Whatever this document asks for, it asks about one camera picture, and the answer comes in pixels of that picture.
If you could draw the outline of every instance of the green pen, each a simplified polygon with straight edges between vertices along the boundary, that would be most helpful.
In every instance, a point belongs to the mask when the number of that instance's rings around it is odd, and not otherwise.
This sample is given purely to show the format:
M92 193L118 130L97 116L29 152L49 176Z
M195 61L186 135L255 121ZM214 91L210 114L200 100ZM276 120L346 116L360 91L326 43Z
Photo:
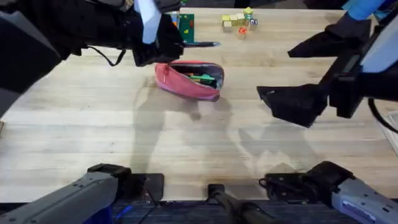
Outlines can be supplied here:
M213 81L216 80L215 78L207 75L207 74L203 74L202 76L197 76L197 75L190 75L189 76L191 79L199 79L199 80L206 80L206 81Z

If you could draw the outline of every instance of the wooden table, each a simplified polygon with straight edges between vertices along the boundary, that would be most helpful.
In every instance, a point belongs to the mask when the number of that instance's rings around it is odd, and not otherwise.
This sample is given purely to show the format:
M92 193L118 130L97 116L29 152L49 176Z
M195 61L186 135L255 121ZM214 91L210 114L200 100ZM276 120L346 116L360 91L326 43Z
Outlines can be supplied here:
M115 68L93 51L71 57L2 118L0 202L37 199L101 162L165 174L165 200L203 199L215 182L238 198L263 198L257 179L265 173L305 171L322 160L398 197L398 158L365 103L353 119L328 108L305 129L274 119L256 92L258 85L319 81L333 58L292 59L286 51L343 11L256 9L259 27L245 41L221 31L221 15L237 9L183 12L195 13L197 40L222 43L183 56L224 67L220 100L188 101L158 89L154 66L136 68L130 54ZM119 53L104 52L113 60Z

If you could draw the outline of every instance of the black pen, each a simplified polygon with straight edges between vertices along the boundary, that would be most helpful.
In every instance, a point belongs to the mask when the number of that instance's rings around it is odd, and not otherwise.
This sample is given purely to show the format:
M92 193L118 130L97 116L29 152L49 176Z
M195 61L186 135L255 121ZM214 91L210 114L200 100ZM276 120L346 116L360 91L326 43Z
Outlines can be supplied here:
M194 42L185 43L185 47L216 47L219 46L219 42Z

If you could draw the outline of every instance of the red pencil case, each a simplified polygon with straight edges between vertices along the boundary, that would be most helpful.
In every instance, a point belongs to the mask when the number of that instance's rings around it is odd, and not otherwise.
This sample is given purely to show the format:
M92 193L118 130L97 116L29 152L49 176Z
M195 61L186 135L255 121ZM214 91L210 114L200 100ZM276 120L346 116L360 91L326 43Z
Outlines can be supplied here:
M202 61L176 61L170 64L159 63L155 66L156 84L159 88L190 98L214 100L220 96L224 84L224 70L215 63ZM211 87L197 83L188 73L208 74L215 78L216 85Z

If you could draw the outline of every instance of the wooden block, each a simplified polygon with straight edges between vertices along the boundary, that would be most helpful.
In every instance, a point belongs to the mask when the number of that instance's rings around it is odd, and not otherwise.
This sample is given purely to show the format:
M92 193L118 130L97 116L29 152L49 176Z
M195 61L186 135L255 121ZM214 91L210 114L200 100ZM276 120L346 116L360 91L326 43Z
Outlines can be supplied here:
M223 31L224 32L232 32L232 22L231 21L223 22Z
M258 24L259 24L259 22L257 21L257 19L250 20L250 28L249 28L249 30L255 31L257 29Z
M243 25L243 23L244 23L244 14L243 13L238 13L237 15L236 15L236 17L238 18L238 25Z
M244 40L244 39L246 39L247 33L248 33L248 30L247 30L245 27L239 28L239 31L238 31L238 39L239 39L239 40Z
M250 8L250 7L247 7L247 8L245 8L245 9L243 9L243 14L245 14L245 15L253 15L253 9L252 8Z
M229 17L229 15L223 15L223 22L224 21L230 21L231 18Z
M248 27L250 25L250 20L252 19L252 15L244 15L244 26Z
M230 15L232 26L236 26L238 24L238 17L236 15Z

